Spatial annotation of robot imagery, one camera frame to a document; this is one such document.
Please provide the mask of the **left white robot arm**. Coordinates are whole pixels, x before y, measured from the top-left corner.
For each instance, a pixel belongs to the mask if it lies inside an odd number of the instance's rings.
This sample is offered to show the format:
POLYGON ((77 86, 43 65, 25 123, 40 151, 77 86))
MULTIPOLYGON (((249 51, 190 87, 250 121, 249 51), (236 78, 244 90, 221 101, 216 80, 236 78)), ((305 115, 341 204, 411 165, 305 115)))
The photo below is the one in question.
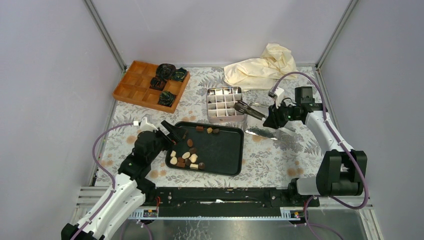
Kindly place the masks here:
POLYGON ((131 153, 112 175, 111 185, 96 204, 77 223, 66 224, 61 230, 63 240, 109 240, 138 207, 155 200, 156 185, 146 179, 151 163, 162 151, 167 151, 186 139, 187 130, 163 120, 160 127, 146 117, 132 122, 139 128, 131 153))

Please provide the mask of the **black plastic tray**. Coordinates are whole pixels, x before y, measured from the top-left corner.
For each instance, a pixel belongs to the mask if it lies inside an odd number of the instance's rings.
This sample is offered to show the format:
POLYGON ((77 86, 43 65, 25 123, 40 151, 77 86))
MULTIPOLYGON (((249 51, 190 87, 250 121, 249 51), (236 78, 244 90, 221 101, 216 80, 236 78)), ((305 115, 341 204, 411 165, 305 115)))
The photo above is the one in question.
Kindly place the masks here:
POLYGON ((224 176, 236 176, 241 172, 244 132, 240 128, 187 121, 177 122, 175 126, 185 129, 187 135, 167 151, 165 163, 168 167, 224 176), (188 140, 192 140, 196 148, 195 164, 203 163, 203 169, 191 168, 185 162, 171 163, 172 152, 175 152, 176 158, 181 158, 189 151, 188 140))

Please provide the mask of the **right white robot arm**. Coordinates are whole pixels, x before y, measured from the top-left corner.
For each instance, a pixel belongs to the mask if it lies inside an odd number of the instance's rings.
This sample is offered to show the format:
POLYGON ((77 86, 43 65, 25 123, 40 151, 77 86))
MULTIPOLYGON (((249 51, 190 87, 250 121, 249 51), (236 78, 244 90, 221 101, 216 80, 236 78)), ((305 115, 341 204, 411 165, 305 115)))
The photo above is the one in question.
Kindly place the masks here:
POLYGON ((308 195, 361 195, 364 191, 361 177, 366 172, 367 156, 343 139, 325 105, 315 102, 312 87, 295 88, 294 103, 286 103, 284 90, 280 87, 271 90, 269 95, 274 99, 274 104, 268 108, 263 126, 283 129, 290 121, 301 121, 312 132, 323 153, 316 176, 294 180, 295 187, 286 193, 287 201, 293 206, 299 206, 308 195))

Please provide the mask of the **metal serving tongs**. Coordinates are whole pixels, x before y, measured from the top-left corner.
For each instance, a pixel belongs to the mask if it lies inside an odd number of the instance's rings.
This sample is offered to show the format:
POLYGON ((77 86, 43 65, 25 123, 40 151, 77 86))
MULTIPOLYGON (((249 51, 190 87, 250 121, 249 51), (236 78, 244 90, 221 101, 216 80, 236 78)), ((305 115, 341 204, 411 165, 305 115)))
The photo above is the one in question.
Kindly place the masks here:
POLYGON ((234 103, 234 109, 239 113, 242 113, 244 115, 249 115, 255 119, 258 119, 261 121, 266 120, 266 116, 263 113, 251 108, 247 103, 245 103, 242 100, 237 100, 234 103))

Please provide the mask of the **pink grid box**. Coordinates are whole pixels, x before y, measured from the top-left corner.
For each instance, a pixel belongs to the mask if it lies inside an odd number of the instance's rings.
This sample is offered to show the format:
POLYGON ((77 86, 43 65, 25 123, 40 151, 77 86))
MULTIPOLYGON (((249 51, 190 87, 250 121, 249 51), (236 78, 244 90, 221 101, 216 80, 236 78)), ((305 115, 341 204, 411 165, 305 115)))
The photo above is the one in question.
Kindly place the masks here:
POLYGON ((243 100, 240 87, 215 87, 206 91, 207 119, 211 124, 243 122, 243 113, 235 110, 237 101, 243 100))

